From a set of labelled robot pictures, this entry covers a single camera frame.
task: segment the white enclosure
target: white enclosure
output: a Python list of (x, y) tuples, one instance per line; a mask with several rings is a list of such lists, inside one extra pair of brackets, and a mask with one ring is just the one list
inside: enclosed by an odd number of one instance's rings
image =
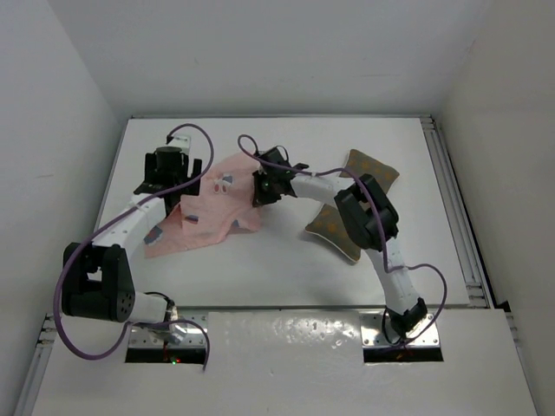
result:
[(439, 111), (489, 0), (49, 0), (118, 114)]

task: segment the white surface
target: white surface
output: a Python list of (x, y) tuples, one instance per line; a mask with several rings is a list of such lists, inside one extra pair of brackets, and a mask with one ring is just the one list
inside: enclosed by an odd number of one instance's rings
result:
[(44, 0), (0, 2), (0, 414), (62, 266), (95, 224), (120, 127)]
[[(343, 166), (356, 148), (396, 168), (401, 177), (389, 191), (399, 212), (399, 242), (407, 264), (437, 265), (449, 281), (450, 304), (466, 304), (467, 290), (434, 169), (418, 119), (202, 119), (213, 137), (216, 161), (238, 152), (240, 133), (253, 135), (261, 149), (286, 146), (293, 163), (327, 170)], [(143, 179), (147, 152), (164, 143), (184, 120), (131, 120), (101, 216), (104, 224), (125, 206)], [(204, 138), (192, 129), (191, 156), (208, 159)], [(384, 303), (382, 288), (366, 257), (357, 265), (304, 232), (320, 204), (284, 198), (263, 210), (263, 229), (231, 235), (222, 244), (170, 256), (131, 259), (135, 288), (158, 290), (178, 305), (331, 306)], [(441, 299), (438, 276), (411, 273), (428, 304)]]
[(511, 303), (532, 393), (555, 414), (555, 6), (498, 1), (443, 114), (496, 294)]
[[(118, 330), (67, 321), (89, 350)], [(125, 364), (125, 348), (83, 361), (57, 341), (33, 414), (535, 414), (499, 310), (446, 310), (444, 362), (434, 363), (364, 365), (355, 312), (212, 313), (208, 330), (204, 374), (196, 365)]]
[(439, 111), (489, 0), (49, 0), (131, 114)]

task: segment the cable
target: cable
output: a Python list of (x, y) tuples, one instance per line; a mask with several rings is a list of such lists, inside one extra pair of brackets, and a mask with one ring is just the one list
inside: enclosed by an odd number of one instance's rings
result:
[[(262, 160), (262, 159), (258, 158), (257, 156), (253, 155), (252, 153), (250, 153), (249, 151), (247, 151), (243, 147), (243, 145), (241, 144), (242, 139), (248, 139), (255, 146), (256, 151), (259, 152), (257, 141), (255, 141), (248, 134), (240, 134), (237, 137), (237, 144), (238, 144), (239, 149), (241, 149), (241, 151), (244, 154), (246, 154), (247, 156), (249, 156), (252, 159), (255, 159), (258, 163), (260, 163), (260, 165), (263, 165), (263, 166), (274, 167), (274, 168), (281, 169), (281, 170), (284, 170), (284, 171), (294, 172), (294, 173), (298, 173), (298, 174), (306, 175), (306, 176), (327, 176), (327, 175), (331, 175), (332, 173), (337, 173), (337, 172), (347, 173), (355, 181), (355, 183), (361, 189), (362, 194), (364, 195), (366, 200), (369, 202), (370, 210), (372, 211), (372, 215), (374, 215), (375, 218), (380, 218), (380, 214), (379, 214), (379, 212), (378, 212), (378, 210), (375, 206), (374, 200), (372, 199), (372, 197), (370, 197), (368, 189), (366, 189), (366, 186), (364, 186), (362, 181), (349, 168), (347, 168), (347, 167), (338, 167), (336, 169), (330, 169), (330, 170), (325, 171), (325, 172), (308, 172), (308, 171), (302, 171), (302, 170), (294, 168), (294, 167), (281, 166), (281, 165), (278, 165), (276, 163), (271, 163), (271, 162), (267, 162), (265, 160)], [(441, 271), (437, 267), (435, 267), (435, 266), (433, 266), (432, 264), (429, 264), (429, 263), (416, 264), (416, 266), (403, 265), (403, 266), (395, 266), (395, 267), (389, 268), (389, 265), (388, 265), (388, 246), (386, 245), (385, 231), (383, 230), (383, 225), (382, 225), (381, 221), (377, 221), (377, 224), (378, 224), (378, 234), (380, 235), (380, 242), (382, 243), (383, 269), (386, 271), (386, 273), (392, 273), (396, 270), (402, 270), (402, 269), (417, 270), (417, 269), (421, 269), (423, 267), (428, 267), (429, 269), (432, 269), (433, 271), (435, 271), (439, 275), (439, 277), (440, 277), (440, 279), (443, 283), (443, 297), (441, 298), (440, 306), (438, 307), (437, 311), (435, 312), (434, 317), (432, 318), (432, 320), (428, 323), (428, 325), (416, 337), (408, 338), (406, 340), (401, 341), (399, 344), (394, 345), (394, 346), (391, 347), (393, 349), (398, 349), (398, 348), (403, 348), (405, 345), (407, 345), (410, 342), (416, 340), (420, 335), (424, 334), (428, 329), (430, 329), (430, 327), (432, 327), (432, 325), (435, 324), (435, 322), (437, 321), (437, 318), (439, 317), (441, 311), (445, 308), (445, 304), (447, 302), (447, 281), (445, 280), (445, 277), (443, 276)]]
[(142, 327), (147, 327), (147, 328), (159, 328), (159, 327), (165, 327), (165, 326), (170, 325), (172, 323), (185, 323), (187, 325), (192, 325), (196, 329), (198, 329), (202, 333), (202, 335), (205, 337), (205, 340), (206, 340), (206, 356), (205, 356), (205, 362), (202, 365), (202, 371), (206, 370), (206, 364), (208, 364), (208, 357), (210, 356), (210, 338), (208, 338), (208, 334), (206, 333), (204, 328), (202, 328), (197, 322), (189, 321), (188, 319), (176, 319), (175, 321), (170, 321), (170, 322), (142, 323), (141, 326)]
[(164, 295), (161, 292), (145, 292), (145, 295), (157, 295), (159, 297), (163, 297), (166, 302), (171, 302), (172, 301), (172, 299), (170, 299), (170, 296)]
[[(197, 129), (198, 131), (200, 131), (205, 136), (206, 141), (208, 142), (208, 146), (210, 147), (210, 159), (208, 160), (208, 164), (206, 165), (204, 171), (202, 171), (199, 176), (189, 180), (185, 184), (177, 185), (177, 186), (174, 186), (173, 188), (169, 188), (169, 189), (166, 189), (164, 191), (156, 192), (156, 193), (153, 193), (152, 195), (149, 195), (148, 197), (142, 199), (137, 204), (138, 206), (144, 205), (146, 202), (148, 202), (148, 201), (150, 201), (154, 198), (163, 197), (164, 195), (167, 195), (168, 193), (176, 192), (176, 191), (179, 191), (183, 188), (187, 188), (188, 186), (190, 186), (190, 185), (194, 184), (195, 182), (199, 181), (200, 178), (202, 178), (204, 175), (206, 175), (206, 173), (208, 172), (208, 170), (212, 166), (212, 162), (214, 161), (214, 144), (212, 143), (212, 139), (210, 138), (208, 133), (202, 127), (197, 126), (196, 124), (193, 124), (193, 123), (181, 124), (181, 125), (177, 126), (176, 128), (174, 128), (168, 134), (168, 136), (171, 136), (172, 134), (174, 134), (175, 132), (177, 132), (181, 128), (185, 128), (185, 127), (192, 127), (192, 128)], [(111, 348), (109, 348), (107, 351), (105, 351), (101, 354), (87, 354), (87, 353), (81, 351), (78, 347), (76, 347), (73, 344), (73, 342), (71, 342), (71, 340), (69, 339), (69, 337), (66, 334), (66, 331), (65, 331), (65, 329), (63, 328), (63, 325), (62, 325), (62, 312), (60, 310), (61, 309), (60, 308), (60, 302), (61, 302), (61, 299), (62, 299), (63, 282), (66, 279), (66, 276), (68, 275), (69, 269), (71, 268), (71, 266), (75, 262), (76, 258), (82, 253), (82, 251), (85, 249), (85, 247), (87, 247), (87, 245), (89, 243), (91, 243), (97, 236), (102, 234), (105, 230), (109, 229), (114, 224), (117, 224), (119, 221), (121, 221), (123, 218), (127, 217), (128, 215), (132, 214), (133, 212), (137, 211), (137, 209), (138, 209), (137, 206), (133, 206), (133, 207), (129, 208), (129, 210), (124, 211), (123, 213), (121, 213), (120, 215), (118, 215), (117, 217), (112, 219), (111, 221), (108, 221), (106, 224), (104, 224), (98, 230), (93, 232), (90, 236), (86, 237), (77, 246), (77, 248), (73, 251), (73, 253), (71, 253), (71, 256), (69, 256), (68, 261), (63, 266), (62, 273), (60, 274), (60, 277), (58, 278), (58, 282), (55, 285), (55, 290), (54, 290), (54, 323), (55, 323), (55, 328), (58, 331), (58, 334), (60, 335), (60, 339), (62, 340), (63, 344), (68, 348), (68, 350), (71, 351), (73, 354), (77, 355), (78, 357), (83, 358), (83, 360), (92, 360), (92, 361), (93, 360), (101, 360), (101, 359), (106, 358), (109, 355), (111, 355), (120, 346), (120, 344), (123, 342), (123, 338), (125, 337), (125, 334), (127, 332), (127, 327), (129, 327), (129, 325), (131, 325), (131, 322), (126, 322), (123, 325), (123, 329), (121, 331), (120, 337), (115, 342), (115, 344)], [(160, 324), (169, 325), (169, 324), (172, 324), (172, 323), (174, 323), (174, 322), (161, 322)], [(202, 330), (202, 332), (203, 332), (203, 335), (206, 338), (206, 349), (207, 349), (206, 359), (208, 359), (208, 349), (209, 349), (210, 344), (209, 344), (209, 341), (208, 341), (208, 335), (204, 332), (204, 330)]]

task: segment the fabric pattern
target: fabric pattern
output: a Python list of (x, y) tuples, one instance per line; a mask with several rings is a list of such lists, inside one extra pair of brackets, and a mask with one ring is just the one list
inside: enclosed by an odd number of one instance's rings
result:
[(199, 196), (183, 195), (144, 238), (146, 257), (219, 244), (233, 228), (258, 231), (260, 212), (252, 207), (257, 169), (258, 162), (243, 153), (213, 166), (200, 181)]

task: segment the cloth fold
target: cloth fold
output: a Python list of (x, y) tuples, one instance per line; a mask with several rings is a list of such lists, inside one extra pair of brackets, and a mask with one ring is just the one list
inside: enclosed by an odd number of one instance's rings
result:
[(214, 165), (200, 180), (199, 196), (183, 195), (170, 215), (144, 238), (145, 256), (157, 257), (218, 244), (233, 228), (258, 231), (252, 173), (258, 162), (244, 153)]

